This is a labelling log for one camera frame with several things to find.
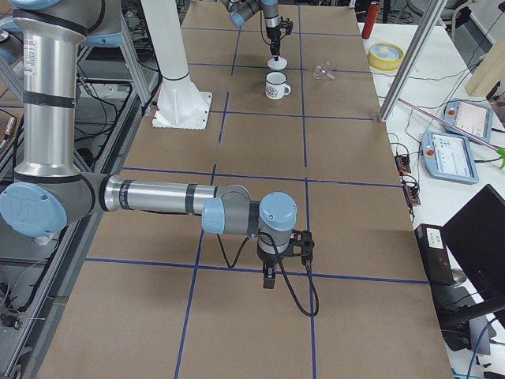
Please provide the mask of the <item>white mug lid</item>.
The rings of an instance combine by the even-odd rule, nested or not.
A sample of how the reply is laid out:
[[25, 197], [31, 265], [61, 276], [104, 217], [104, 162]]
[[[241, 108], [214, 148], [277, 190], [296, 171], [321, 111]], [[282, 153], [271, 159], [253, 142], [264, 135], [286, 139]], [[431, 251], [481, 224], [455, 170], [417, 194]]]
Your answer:
[[287, 60], [282, 56], [274, 56], [267, 61], [267, 66], [272, 71], [283, 71], [287, 67]]

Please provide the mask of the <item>black computer box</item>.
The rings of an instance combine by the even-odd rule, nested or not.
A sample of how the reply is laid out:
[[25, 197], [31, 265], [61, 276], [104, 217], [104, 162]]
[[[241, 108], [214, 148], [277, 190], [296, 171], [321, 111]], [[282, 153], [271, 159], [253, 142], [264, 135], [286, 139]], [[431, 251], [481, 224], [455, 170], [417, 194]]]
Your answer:
[[441, 235], [441, 227], [421, 223], [415, 229], [417, 244], [429, 283], [451, 286], [455, 283]]

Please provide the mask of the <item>blue teach pendant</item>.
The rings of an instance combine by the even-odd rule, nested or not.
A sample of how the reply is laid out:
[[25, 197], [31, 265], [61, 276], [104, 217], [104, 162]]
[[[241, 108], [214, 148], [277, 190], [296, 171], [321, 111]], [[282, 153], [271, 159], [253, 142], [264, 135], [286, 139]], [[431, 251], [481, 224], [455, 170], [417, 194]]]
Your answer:
[[493, 110], [489, 106], [478, 105], [469, 100], [453, 99], [445, 106], [443, 120], [489, 142], [492, 115]]
[[426, 131], [421, 139], [421, 149], [425, 168], [433, 178], [466, 184], [479, 182], [466, 137]]

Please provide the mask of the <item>long grabber stick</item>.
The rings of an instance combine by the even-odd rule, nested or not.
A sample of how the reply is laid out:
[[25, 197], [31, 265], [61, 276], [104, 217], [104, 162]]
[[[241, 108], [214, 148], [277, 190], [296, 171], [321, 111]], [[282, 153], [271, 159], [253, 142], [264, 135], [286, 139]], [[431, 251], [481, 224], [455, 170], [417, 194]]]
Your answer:
[[487, 148], [490, 148], [493, 152], [495, 152], [498, 156], [500, 156], [500, 159], [502, 160], [502, 163], [501, 163], [501, 166], [499, 167], [500, 170], [504, 169], [505, 167], [505, 152], [504, 152], [504, 148], [501, 148], [501, 147], [498, 147], [498, 146], [495, 146], [479, 137], [476, 137], [474, 135], [472, 135], [471, 133], [457, 127], [456, 125], [454, 124], [451, 124], [445, 120], [443, 120], [442, 118], [439, 118], [438, 116], [434, 115], [434, 114], [430, 114], [429, 112], [413, 105], [412, 103], [409, 103], [409, 102], [406, 102], [404, 99], [399, 99], [398, 100], [400, 103], [403, 103], [405, 105], [407, 105], [408, 107], [411, 107], [412, 109], [414, 109], [415, 111], [418, 111], [428, 117], [430, 117], [431, 119], [434, 119], [440, 123], [442, 123], [443, 125], [447, 126], [448, 128], [450, 129], [453, 129], [457, 132], [459, 132], [460, 134], [462, 134], [463, 136], [466, 136], [468, 137], [469, 139], [475, 141], [476, 143], [478, 144], [481, 144]]

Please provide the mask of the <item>near blue teach pendant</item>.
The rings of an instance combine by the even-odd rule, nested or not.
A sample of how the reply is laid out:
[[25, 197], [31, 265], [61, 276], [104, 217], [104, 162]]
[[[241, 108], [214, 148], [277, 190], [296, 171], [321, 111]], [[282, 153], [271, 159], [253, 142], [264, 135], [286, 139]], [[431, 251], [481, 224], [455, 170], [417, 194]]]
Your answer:
[[466, 184], [479, 182], [466, 137], [426, 131], [421, 139], [421, 149], [425, 168], [433, 178]]

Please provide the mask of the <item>orange connector block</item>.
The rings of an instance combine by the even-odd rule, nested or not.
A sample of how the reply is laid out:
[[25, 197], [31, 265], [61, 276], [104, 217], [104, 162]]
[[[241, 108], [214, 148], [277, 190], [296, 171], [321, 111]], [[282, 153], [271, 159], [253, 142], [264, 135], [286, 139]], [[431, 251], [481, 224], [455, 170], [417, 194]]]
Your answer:
[[408, 184], [407, 186], [403, 186], [402, 189], [408, 206], [418, 206], [421, 204], [419, 188], [417, 186], [410, 186]]
[[395, 164], [399, 174], [410, 174], [410, 156], [409, 155], [396, 155]]

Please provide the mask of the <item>aluminium side rail frame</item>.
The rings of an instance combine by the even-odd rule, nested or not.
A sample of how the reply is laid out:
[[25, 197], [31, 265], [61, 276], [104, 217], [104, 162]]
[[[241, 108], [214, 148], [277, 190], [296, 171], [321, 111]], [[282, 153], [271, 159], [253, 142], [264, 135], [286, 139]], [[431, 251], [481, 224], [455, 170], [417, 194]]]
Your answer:
[[[19, 29], [18, 43], [23, 48], [24, 37]], [[106, 84], [105, 74], [88, 77], [80, 71], [82, 58], [100, 45], [84, 44], [77, 50], [77, 87], [84, 83]], [[122, 105], [101, 100], [99, 105], [106, 112], [105, 143], [99, 149], [99, 158], [87, 165], [76, 150], [76, 128], [74, 127], [73, 161], [83, 172], [106, 174], [107, 168], [118, 167], [120, 148], [130, 146], [137, 131], [137, 122], [130, 116], [145, 116], [152, 108], [152, 100], [159, 83], [157, 74], [148, 74], [139, 63], [133, 41], [122, 14], [122, 42], [115, 46], [122, 51], [129, 77], [124, 80], [130, 92]], [[14, 78], [9, 88], [22, 102], [24, 72]], [[75, 106], [76, 121], [77, 94]], [[16, 166], [24, 157], [24, 104], [23, 115], [11, 147], [11, 157], [2, 161], [2, 173], [11, 174], [14, 182]], [[16, 232], [5, 220], [1, 228], [2, 252], [13, 251], [14, 257], [1, 259], [1, 270], [5, 277], [5, 290], [1, 302], [1, 375], [4, 378], [30, 377], [39, 363], [37, 356], [47, 349], [47, 337], [52, 332], [59, 313], [47, 302], [49, 290], [61, 275], [75, 276], [74, 261], [66, 253], [73, 236], [84, 233], [91, 222], [102, 212], [84, 217], [61, 231], [45, 237], [33, 238]]]

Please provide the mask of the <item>black monitor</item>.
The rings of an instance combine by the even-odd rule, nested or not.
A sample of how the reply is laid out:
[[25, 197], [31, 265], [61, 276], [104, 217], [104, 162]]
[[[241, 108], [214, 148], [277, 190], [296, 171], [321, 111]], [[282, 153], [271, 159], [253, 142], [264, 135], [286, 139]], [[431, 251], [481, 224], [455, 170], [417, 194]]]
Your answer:
[[440, 326], [504, 316], [504, 198], [485, 185], [442, 228], [443, 240], [483, 301], [439, 312]]

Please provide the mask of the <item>far blue teach pendant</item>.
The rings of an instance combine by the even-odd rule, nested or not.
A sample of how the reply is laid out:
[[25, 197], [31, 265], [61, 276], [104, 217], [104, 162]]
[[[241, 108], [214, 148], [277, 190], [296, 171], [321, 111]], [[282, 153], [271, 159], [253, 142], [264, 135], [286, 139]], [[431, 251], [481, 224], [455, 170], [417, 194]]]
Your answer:
[[489, 142], [492, 115], [493, 110], [489, 106], [478, 105], [469, 100], [453, 99], [445, 106], [443, 120]]

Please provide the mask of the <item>red cylinder tube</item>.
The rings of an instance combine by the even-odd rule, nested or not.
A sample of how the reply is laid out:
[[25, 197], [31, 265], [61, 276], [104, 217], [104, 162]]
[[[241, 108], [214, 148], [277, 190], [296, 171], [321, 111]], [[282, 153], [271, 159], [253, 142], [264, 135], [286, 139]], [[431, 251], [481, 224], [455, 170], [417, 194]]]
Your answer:
[[368, 39], [371, 36], [379, 11], [380, 11], [380, 2], [371, 1], [366, 13], [365, 23], [361, 32], [362, 39]]

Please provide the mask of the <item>yellow tape roll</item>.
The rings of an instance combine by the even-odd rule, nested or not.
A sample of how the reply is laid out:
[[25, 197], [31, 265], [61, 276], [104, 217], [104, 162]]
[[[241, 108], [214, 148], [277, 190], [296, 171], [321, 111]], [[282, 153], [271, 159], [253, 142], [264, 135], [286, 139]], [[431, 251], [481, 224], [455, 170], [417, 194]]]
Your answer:
[[404, 55], [404, 51], [392, 43], [374, 43], [368, 49], [368, 63], [374, 69], [395, 71], [402, 64]]

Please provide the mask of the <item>aluminium frame post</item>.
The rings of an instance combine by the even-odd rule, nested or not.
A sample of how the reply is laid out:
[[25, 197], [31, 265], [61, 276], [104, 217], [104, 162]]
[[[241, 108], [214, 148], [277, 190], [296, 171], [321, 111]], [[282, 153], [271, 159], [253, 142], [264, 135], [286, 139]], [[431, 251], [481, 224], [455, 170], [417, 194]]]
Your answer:
[[400, 65], [397, 74], [389, 88], [385, 100], [378, 114], [379, 122], [386, 122], [408, 81], [413, 67], [421, 54], [424, 45], [427, 43], [431, 32], [440, 18], [447, 1], [432, 0], [428, 5], [425, 15], [421, 18], [421, 23], [413, 35], [410, 45], [407, 48], [405, 57]]

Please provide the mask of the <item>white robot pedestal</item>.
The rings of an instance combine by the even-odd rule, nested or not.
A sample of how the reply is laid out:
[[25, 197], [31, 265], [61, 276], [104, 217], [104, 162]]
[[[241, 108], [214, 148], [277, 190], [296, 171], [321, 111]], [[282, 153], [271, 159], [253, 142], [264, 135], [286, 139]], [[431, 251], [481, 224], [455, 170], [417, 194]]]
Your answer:
[[192, 82], [175, 1], [141, 3], [162, 77], [156, 128], [202, 130], [206, 128], [212, 94]]

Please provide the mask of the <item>white enamel mug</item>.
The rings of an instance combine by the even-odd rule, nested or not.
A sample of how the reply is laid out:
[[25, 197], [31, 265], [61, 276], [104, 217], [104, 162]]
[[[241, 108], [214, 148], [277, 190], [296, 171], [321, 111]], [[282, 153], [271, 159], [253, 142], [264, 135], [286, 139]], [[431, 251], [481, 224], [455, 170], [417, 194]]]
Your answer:
[[280, 71], [272, 71], [265, 76], [265, 96], [268, 99], [280, 100], [291, 93], [287, 76]]

